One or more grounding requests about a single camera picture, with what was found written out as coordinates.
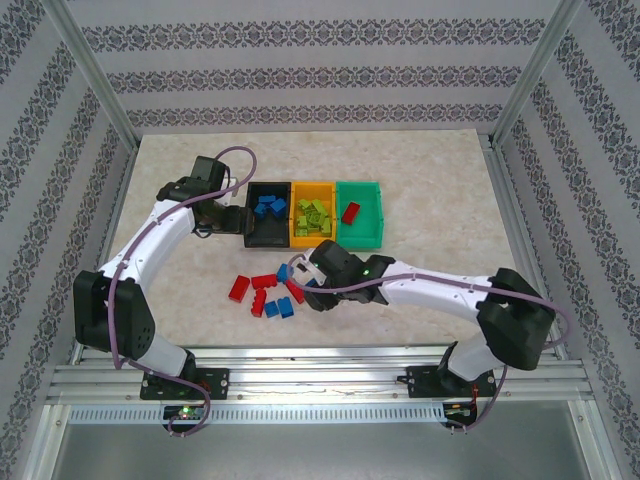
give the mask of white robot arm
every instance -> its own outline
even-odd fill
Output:
[[[253,215],[230,206],[236,191],[180,208],[158,218],[189,198],[233,187],[237,179],[217,159],[198,157],[189,177],[168,183],[157,195],[151,214],[127,245],[97,272],[81,272],[73,286],[76,338],[87,346],[111,351],[107,328],[107,292],[125,252],[150,223],[157,223],[126,260],[116,289],[115,320],[118,352],[137,364],[171,377],[193,377],[195,361],[185,349],[173,345],[155,329],[145,294],[175,247],[191,233],[250,233]]]
[[[313,276],[317,287],[305,287],[305,299],[318,311],[342,300],[412,304],[479,325],[481,331],[451,345],[440,364],[439,381],[451,392],[505,364],[535,369],[555,318],[553,310],[539,303],[480,290],[489,287],[540,298],[517,272],[504,268],[491,277],[431,272],[381,255],[363,261],[330,240],[305,252],[294,266]],[[353,290],[356,285],[362,288]]]

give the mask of metal floor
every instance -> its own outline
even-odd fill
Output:
[[[67,427],[53,478],[583,479],[560,402],[496,406],[468,435],[437,423],[213,425],[186,439],[160,426]]]

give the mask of blue lego brick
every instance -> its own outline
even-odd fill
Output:
[[[269,208],[278,218],[283,218],[287,214],[287,202],[281,198],[269,205]]]
[[[267,318],[275,317],[278,314],[278,306],[276,305],[276,302],[266,303],[264,305],[264,313],[267,315]]]
[[[282,265],[280,265],[280,268],[278,269],[278,273],[276,273],[276,277],[278,278],[278,281],[280,283],[284,283],[287,281],[287,264],[283,263]]]
[[[275,195],[262,195],[261,197],[258,197],[258,203],[273,203],[276,201],[276,196]]]
[[[258,206],[253,209],[253,213],[259,220],[262,220],[267,215],[266,205],[259,203]]]
[[[293,316],[293,305],[291,305],[291,299],[289,297],[280,298],[278,300],[278,308],[280,309],[282,318]]]

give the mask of table surface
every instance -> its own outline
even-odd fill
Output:
[[[385,216],[378,253],[420,268],[492,275],[513,268],[478,137],[474,130],[246,133],[145,136],[136,159],[112,254],[148,217],[157,191],[188,175],[197,155],[245,145],[258,156],[256,181],[378,181]],[[249,156],[224,157],[242,178]],[[233,203],[244,205],[246,189]],[[237,275],[275,273],[293,250],[245,249],[236,235],[190,235],[158,273],[147,301],[156,326],[179,345],[387,345],[450,343],[477,330],[464,320],[414,306],[351,302],[318,313],[294,302],[295,315],[251,315],[228,299]],[[371,252],[362,252],[366,258]],[[268,301],[289,292],[279,284]]]

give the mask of toy brick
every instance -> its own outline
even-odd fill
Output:
[[[317,198],[315,200],[313,200],[311,202],[313,204],[313,207],[316,209],[316,211],[318,213],[324,213],[325,215],[329,215],[327,213],[327,211],[324,208],[324,205],[322,205],[322,202],[320,200],[318,200]]]
[[[276,278],[280,283],[284,283],[287,281],[287,277],[288,277],[287,264],[283,263],[282,265],[280,265],[280,268],[278,269],[278,273],[276,273]]]
[[[360,205],[355,202],[349,203],[346,210],[342,214],[342,223],[346,223],[347,225],[353,225],[353,221],[360,210]]]
[[[267,291],[264,288],[256,290],[256,295],[253,297],[253,304],[251,305],[251,315],[254,317],[262,317],[262,311],[264,310],[264,302],[267,300]]]
[[[282,318],[293,316],[293,305],[289,297],[278,299],[278,309],[280,310],[280,316]]]
[[[329,220],[328,218],[324,220],[324,223],[322,224],[321,232],[322,232],[322,236],[324,237],[331,236],[331,220]]]
[[[259,203],[258,206],[253,209],[253,213],[259,220],[262,220],[267,215],[267,207]]]
[[[265,304],[264,313],[267,315],[267,318],[275,317],[279,313],[276,302],[269,302]]]
[[[304,302],[304,292],[300,289],[300,287],[296,287],[291,280],[287,280],[284,282],[287,286],[293,298],[296,299],[296,302],[303,303]]]
[[[309,223],[309,225],[312,225],[314,227],[319,227],[320,226],[320,214],[318,212],[313,212],[311,214],[307,215],[307,222]]]
[[[250,281],[247,277],[238,275],[233,287],[231,288],[231,292],[229,292],[229,298],[234,302],[242,302],[244,294],[247,293],[247,290],[249,289],[249,283]]]
[[[269,205],[269,208],[277,218],[282,218],[287,213],[287,202],[279,198]]]
[[[276,201],[276,196],[275,195],[262,195],[260,197],[258,197],[258,202],[259,203],[266,203],[266,204],[270,204]]]
[[[272,273],[270,275],[261,275],[259,277],[251,278],[251,285],[253,285],[253,288],[255,288],[256,290],[258,288],[275,287],[277,284],[278,284],[278,277],[276,276],[275,273]]]

